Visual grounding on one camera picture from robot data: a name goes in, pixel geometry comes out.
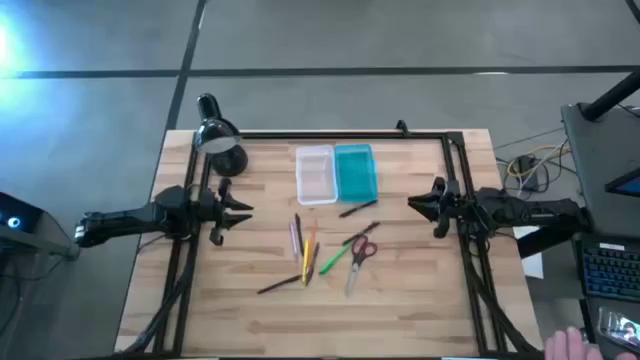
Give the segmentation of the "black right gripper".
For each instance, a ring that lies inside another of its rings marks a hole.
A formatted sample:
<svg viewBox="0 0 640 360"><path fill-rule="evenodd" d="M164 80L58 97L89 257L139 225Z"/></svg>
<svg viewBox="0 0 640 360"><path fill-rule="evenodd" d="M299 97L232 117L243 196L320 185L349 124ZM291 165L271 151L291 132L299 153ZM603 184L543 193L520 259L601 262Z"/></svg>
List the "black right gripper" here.
<svg viewBox="0 0 640 360"><path fill-rule="evenodd" d="M439 206L427 204L439 201ZM433 230L435 238L444 238L450 229L450 220L463 216L467 207L467 201L460 191L459 181L446 182L442 177L434 179L430 192L411 196L408 198L408 203L418 203L412 204L411 207L430 222L437 223Z"/></svg>

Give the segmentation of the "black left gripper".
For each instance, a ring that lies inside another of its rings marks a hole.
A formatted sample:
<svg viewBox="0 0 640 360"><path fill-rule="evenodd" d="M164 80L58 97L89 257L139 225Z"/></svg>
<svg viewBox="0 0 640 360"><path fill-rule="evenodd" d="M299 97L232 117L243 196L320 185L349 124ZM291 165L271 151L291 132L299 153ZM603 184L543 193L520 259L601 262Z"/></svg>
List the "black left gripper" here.
<svg viewBox="0 0 640 360"><path fill-rule="evenodd" d="M209 234L209 240L215 246L223 245L224 236L222 232L224 230L229 230L252 217L251 214L224 214L225 207L240 211L253 210L252 206L233 198L231 195L231 185L231 180L223 177L218 187L220 199L210 189L203 189L198 197L198 217L201 221L215 223Z"/></svg>

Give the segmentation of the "black pen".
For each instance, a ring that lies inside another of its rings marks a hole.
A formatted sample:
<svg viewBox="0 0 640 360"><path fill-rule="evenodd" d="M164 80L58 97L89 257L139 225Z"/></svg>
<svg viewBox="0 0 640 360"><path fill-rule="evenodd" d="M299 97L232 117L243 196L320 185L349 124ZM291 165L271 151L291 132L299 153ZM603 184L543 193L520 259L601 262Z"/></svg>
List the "black pen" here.
<svg viewBox="0 0 640 360"><path fill-rule="evenodd" d="M351 237L349 237L348 239L343 241L342 245L345 246L345 245L350 244L351 242L353 242L354 240L358 239L359 237L370 233L372 230L374 230L375 228L379 227L380 225L381 225L381 222L379 222L379 221L372 222L371 224L369 224L367 227L365 227L361 231L355 233L354 235L352 235Z"/></svg>
<svg viewBox="0 0 640 360"><path fill-rule="evenodd" d="M351 209L341 213L339 215L339 218L346 218L346 217L352 215L355 212L358 212L358 211L360 211L360 210L362 210L364 208L367 208L367 207L371 207L371 206L373 206L373 205L375 205L377 203L378 203L378 200L372 200L372 201L369 201L369 202L366 202L366 203L363 203L363 204L359 204L359 205L355 206L354 208L351 208Z"/></svg>
<svg viewBox="0 0 640 360"><path fill-rule="evenodd" d="M296 239L297 239L297 243L299 245L299 250L300 250L300 256L303 257L305 254L304 240L302 236L301 218L298 213L294 214L294 224L295 224L294 226L295 226L295 232L296 232Z"/></svg>

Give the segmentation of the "teal plastic box lid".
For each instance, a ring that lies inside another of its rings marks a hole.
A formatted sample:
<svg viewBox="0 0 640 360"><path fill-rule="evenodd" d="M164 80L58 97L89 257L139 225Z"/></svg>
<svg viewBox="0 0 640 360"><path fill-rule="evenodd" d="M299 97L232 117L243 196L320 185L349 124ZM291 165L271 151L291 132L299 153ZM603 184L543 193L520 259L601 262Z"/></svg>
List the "teal plastic box lid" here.
<svg viewBox="0 0 640 360"><path fill-rule="evenodd" d="M344 203L366 203L378 199L376 162L370 144L335 147L338 199Z"/></svg>

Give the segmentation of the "dark brown pen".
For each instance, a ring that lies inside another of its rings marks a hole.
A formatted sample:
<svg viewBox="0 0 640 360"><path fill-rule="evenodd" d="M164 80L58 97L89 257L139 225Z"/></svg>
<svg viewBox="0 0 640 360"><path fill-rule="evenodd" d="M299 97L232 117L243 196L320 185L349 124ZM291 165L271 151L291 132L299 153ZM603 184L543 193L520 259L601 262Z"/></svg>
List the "dark brown pen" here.
<svg viewBox="0 0 640 360"><path fill-rule="evenodd" d="M281 281L279 281L279 282L277 282L275 284L269 285L269 286L267 286L267 287L265 287L263 289L258 290L257 294L264 294L266 292L272 291L272 290L274 290L276 288L279 288L281 286L300 281L301 278L302 278L302 275L300 275L300 274L294 275L292 277L289 277L287 279L281 280Z"/></svg>

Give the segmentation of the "yellow marker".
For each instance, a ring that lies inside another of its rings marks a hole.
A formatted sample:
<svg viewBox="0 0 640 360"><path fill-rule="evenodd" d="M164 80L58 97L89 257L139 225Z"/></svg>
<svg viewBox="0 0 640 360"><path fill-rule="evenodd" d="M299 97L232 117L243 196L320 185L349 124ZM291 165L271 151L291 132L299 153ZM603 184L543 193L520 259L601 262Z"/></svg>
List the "yellow marker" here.
<svg viewBox="0 0 640 360"><path fill-rule="evenodd" d="M308 275L308 269L309 269L309 261L310 261L310 251L311 251L311 241L306 238L304 240L304 253L303 253L303 267L302 267L302 273L301 273L301 280L303 285L306 286L307 284L307 275Z"/></svg>

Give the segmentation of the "clear plastic supply box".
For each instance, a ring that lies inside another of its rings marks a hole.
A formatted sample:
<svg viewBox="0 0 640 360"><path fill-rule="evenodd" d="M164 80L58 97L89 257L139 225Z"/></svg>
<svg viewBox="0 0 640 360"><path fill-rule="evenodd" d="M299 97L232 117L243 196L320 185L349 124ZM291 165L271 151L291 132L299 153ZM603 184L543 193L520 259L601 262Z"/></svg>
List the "clear plastic supply box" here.
<svg viewBox="0 0 640 360"><path fill-rule="evenodd" d="M303 206L335 203L338 199L332 145L301 146L295 162L297 200Z"/></svg>

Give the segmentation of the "red-handled scissors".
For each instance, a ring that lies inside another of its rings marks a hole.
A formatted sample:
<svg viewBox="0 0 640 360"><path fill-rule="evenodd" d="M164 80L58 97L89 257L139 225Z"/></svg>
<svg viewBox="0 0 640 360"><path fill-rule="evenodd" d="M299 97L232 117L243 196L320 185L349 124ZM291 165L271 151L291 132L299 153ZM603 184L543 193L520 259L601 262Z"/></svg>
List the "red-handled scissors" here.
<svg viewBox="0 0 640 360"><path fill-rule="evenodd" d="M351 252L352 265L345 287L346 296L352 293L363 262L378 252L378 246L371 242L366 235L363 235L353 242Z"/></svg>

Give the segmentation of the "brown marker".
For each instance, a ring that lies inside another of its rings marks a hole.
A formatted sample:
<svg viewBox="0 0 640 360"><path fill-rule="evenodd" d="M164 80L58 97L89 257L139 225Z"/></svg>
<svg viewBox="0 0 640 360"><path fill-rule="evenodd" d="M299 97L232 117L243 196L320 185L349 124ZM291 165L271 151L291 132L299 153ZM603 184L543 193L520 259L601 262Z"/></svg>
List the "brown marker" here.
<svg viewBox="0 0 640 360"><path fill-rule="evenodd" d="M311 260L309 262L309 268L307 271L307 276L306 276L306 280L305 280L305 286L308 286L311 279L313 278L314 272L315 272L315 266L316 266L316 262L317 262L317 257L318 257L318 253L320 250L320 243L316 242L313 248L313 252L312 252L312 256L311 256Z"/></svg>

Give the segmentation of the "green marker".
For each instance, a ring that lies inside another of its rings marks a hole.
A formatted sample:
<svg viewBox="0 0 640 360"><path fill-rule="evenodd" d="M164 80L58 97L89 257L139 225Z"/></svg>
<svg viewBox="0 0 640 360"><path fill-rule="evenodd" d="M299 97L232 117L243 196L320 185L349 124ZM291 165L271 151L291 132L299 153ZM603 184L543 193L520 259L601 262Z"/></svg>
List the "green marker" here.
<svg viewBox="0 0 640 360"><path fill-rule="evenodd" d="M350 244L344 245L338 253L336 253L326 264L323 265L319 274L320 275L327 274L334 267L334 265L343 257L343 255L350 250L350 248L351 248Z"/></svg>

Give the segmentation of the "black desk lamp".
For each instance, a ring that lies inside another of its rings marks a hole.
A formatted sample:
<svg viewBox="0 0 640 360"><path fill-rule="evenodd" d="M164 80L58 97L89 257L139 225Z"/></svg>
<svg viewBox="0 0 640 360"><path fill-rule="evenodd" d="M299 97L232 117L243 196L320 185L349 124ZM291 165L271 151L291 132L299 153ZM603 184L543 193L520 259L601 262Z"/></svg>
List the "black desk lamp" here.
<svg viewBox="0 0 640 360"><path fill-rule="evenodd" d="M196 132L196 148L210 156L210 167L220 176L241 174L248 165L248 155L240 145L237 127L222 116L217 99L210 93L196 100L201 124Z"/></svg>

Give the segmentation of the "black power adapter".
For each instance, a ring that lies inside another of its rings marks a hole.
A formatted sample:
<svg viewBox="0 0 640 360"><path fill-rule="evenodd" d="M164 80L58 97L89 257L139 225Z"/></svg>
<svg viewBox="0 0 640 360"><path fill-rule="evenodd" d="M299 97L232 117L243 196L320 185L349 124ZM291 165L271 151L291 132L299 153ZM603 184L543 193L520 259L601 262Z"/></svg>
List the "black power adapter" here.
<svg viewBox="0 0 640 360"><path fill-rule="evenodd" d="M523 155L516 159L514 169L518 173L518 178L523 185L523 189L529 192L539 190L539 181L535 166L537 160L533 155Z"/></svg>

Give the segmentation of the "black side desk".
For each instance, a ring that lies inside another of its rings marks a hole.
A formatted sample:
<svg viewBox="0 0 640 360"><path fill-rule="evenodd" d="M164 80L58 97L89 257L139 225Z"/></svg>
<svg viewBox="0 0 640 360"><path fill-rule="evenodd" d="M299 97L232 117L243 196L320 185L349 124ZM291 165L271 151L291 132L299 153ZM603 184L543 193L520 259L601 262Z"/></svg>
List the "black side desk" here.
<svg viewBox="0 0 640 360"><path fill-rule="evenodd" d="M576 105L562 106L561 115L594 230L640 237L640 197L605 189L640 168L640 118L616 108L590 122Z"/></svg>

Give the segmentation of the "laptop keyboard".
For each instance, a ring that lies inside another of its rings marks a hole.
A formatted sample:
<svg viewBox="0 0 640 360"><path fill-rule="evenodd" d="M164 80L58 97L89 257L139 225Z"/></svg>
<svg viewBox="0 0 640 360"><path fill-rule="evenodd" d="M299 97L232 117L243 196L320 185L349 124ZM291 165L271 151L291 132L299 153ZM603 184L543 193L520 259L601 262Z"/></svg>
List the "laptop keyboard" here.
<svg viewBox="0 0 640 360"><path fill-rule="evenodd" d="M586 295L640 303L640 238L577 233L574 245Z"/></svg>

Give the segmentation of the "person's hand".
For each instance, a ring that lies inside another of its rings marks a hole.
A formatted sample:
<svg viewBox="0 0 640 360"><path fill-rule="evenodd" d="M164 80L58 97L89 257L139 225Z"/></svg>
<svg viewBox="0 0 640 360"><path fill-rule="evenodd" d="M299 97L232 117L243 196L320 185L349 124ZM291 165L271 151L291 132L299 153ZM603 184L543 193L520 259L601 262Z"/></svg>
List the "person's hand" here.
<svg viewBox="0 0 640 360"><path fill-rule="evenodd" d="M606 360L601 351L583 342L581 332L575 327L558 330L546 339L544 360Z"/></svg>

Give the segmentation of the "tablet screen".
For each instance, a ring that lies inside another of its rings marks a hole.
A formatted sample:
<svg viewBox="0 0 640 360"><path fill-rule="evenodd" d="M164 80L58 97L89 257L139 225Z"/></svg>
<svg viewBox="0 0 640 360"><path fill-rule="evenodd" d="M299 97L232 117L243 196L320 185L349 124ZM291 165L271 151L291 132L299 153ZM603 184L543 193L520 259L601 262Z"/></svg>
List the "tablet screen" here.
<svg viewBox="0 0 640 360"><path fill-rule="evenodd" d="M605 191L640 198L640 167L607 183Z"/></svg>

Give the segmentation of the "black pole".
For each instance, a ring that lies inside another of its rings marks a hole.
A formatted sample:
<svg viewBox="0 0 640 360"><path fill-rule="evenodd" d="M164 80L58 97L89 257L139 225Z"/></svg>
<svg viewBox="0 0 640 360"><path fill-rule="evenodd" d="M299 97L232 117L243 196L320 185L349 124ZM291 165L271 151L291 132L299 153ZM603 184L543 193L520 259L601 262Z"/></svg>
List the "black pole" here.
<svg viewBox="0 0 640 360"><path fill-rule="evenodd" d="M640 71L635 71L626 76L594 102L580 104L578 108L584 120L596 123L615 105L625 100L639 89Z"/></svg>

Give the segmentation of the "black device with blue light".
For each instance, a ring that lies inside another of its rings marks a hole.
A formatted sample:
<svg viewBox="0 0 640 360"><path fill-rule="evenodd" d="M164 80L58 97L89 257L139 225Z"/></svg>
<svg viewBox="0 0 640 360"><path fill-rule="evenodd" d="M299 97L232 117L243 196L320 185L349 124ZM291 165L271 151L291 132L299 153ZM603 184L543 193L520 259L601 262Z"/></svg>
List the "black device with blue light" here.
<svg viewBox="0 0 640 360"><path fill-rule="evenodd" d="M0 192L0 242L76 260L79 247L47 211Z"/></svg>

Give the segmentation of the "smartphone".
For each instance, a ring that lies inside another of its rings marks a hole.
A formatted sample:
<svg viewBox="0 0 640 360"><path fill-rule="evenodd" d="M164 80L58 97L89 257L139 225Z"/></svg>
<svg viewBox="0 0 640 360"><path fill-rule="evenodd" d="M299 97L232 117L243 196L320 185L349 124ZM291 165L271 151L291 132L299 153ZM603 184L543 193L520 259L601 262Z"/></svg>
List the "smartphone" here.
<svg viewBox="0 0 640 360"><path fill-rule="evenodd" d="M611 342L640 353L640 322L607 307L598 309L599 333Z"/></svg>

